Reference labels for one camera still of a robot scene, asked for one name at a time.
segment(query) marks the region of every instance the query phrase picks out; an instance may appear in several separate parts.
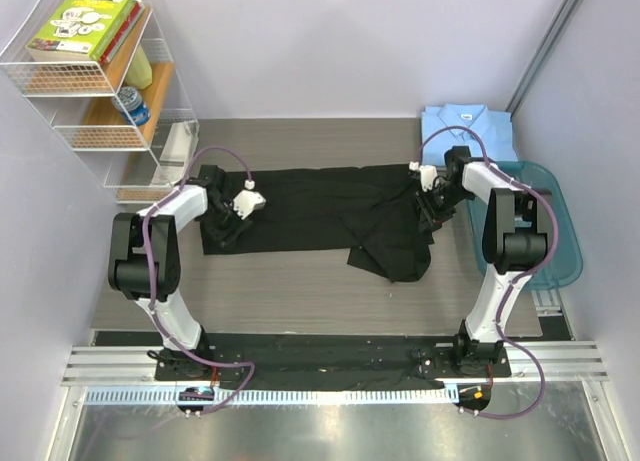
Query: teal plastic basket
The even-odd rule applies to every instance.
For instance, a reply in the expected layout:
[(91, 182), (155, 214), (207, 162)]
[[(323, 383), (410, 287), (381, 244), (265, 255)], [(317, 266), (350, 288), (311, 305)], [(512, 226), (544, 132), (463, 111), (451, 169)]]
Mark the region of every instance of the teal plastic basket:
[[(536, 273), (525, 285), (525, 290), (548, 290), (561, 288), (573, 283), (582, 274), (582, 254), (576, 238), (567, 204), (562, 196), (560, 185), (555, 176), (546, 168), (529, 161), (498, 162), (498, 167), (509, 176), (532, 188), (546, 188), (551, 191), (553, 212), (558, 218), (558, 248), (551, 262)], [(484, 276), (487, 262), (482, 254), (482, 233), (487, 216), (487, 205), (480, 199), (467, 201), (471, 229), (473, 231), (474, 249), (478, 269)]]

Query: red book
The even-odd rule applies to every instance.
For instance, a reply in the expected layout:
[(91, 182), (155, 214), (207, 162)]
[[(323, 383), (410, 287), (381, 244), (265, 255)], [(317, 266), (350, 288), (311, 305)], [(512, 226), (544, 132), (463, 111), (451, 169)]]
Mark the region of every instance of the red book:
[(113, 59), (113, 56), (116, 54), (120, 46), (122, 46), (122, 43), (126, 39), (127, 35), (135, 26), (136, 21), (140, 18), (142, 11), (142, 3), (140, 3), (139, 1), (136, 2), (135, 6), (129, 13), (129, 16), (127, 16), (127, 19), (124, 20), (122, 26), (120, 26), (120, 29), (118, 29), (118, 32), (109, 43), (109, 46), (107, 46), (107, 49), (105, 49), (104, 53), (102, 53), (102, 56), (100, 56), (100, 64), (108, 63)]

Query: book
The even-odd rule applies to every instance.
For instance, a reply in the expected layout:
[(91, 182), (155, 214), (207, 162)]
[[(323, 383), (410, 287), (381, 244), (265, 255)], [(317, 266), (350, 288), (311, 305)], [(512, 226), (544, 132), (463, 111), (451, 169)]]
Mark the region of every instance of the book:
[(36, 61), (98, 61), (134, 0), (65, 0), (27, 45)]
[(120, 46), (122, 46), (122, 43), (124, 43), (124, 41), (127, 39), (127, 36), (129, 36), (129, 33), (138, 22), (138, 19), (140, 19), (140, 16), (142, 16), (143, 11), (144, 4), (142, 3), (142, 1), (136, 1), (136, 4), (129, 13), (129, 16), (127, 16), (127, 19), (125, 19), (124, 23), (122, 23), (122, 26), (120, 26), (120, 30), (111, 40), (109, 46), (107, 46), (107, 49), (104, 50), (102, 56), (100, 56), (100, 64), (111, 62), (113, 57), (120, 49)]

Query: blue shirt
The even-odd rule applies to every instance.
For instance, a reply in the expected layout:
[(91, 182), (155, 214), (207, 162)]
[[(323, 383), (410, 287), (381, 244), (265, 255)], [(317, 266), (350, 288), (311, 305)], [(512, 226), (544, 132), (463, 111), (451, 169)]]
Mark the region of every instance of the blue shirt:
[[(511, 114), (489, 111), (484, 105), (445, 104), (429, 106), (422, 113), (422, 141), (445, 126), (466, 126), (474, 130), (494, 161), (517, 161), (513, 149)], [(469, 146), (471, 155), (481, 157), (480, 145), (466, 131), (456, 129), (439, 134), (427, 143), (422, 164), (444, 166), (444, 153), (452, 146)]]

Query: blue jar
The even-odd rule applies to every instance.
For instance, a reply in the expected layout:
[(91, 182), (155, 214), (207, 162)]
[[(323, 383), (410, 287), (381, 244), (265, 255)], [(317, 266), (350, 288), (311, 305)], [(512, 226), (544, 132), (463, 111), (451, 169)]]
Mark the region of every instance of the blue jar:
[(121, 88), (120, 91), (118, 91), (118, 99), (122, 104), (118, 103), (115, 97), (111, 98), (111, 102), (127, 124), (130, 124), (127, 112), (136, 126), (142, 126), (149, 121), (149, 117), (151, 116), (149, 108), (136, 88), (132, 88), (131, 86)]

